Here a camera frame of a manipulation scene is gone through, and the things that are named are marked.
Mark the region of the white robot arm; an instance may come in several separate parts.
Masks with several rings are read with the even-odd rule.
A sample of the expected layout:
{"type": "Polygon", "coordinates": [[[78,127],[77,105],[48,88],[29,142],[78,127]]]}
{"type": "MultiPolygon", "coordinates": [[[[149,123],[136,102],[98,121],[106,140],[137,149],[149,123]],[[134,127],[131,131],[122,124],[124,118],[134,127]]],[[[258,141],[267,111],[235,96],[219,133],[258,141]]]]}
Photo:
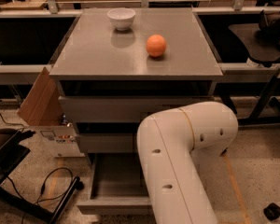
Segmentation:
{"type": "Polygon", "coordinates": [[[137,150],[157,224],[217,224],[192,153],[220,155],[237,132],[235,114],[218,102],[165,110],[141,122],[137,150]]]}

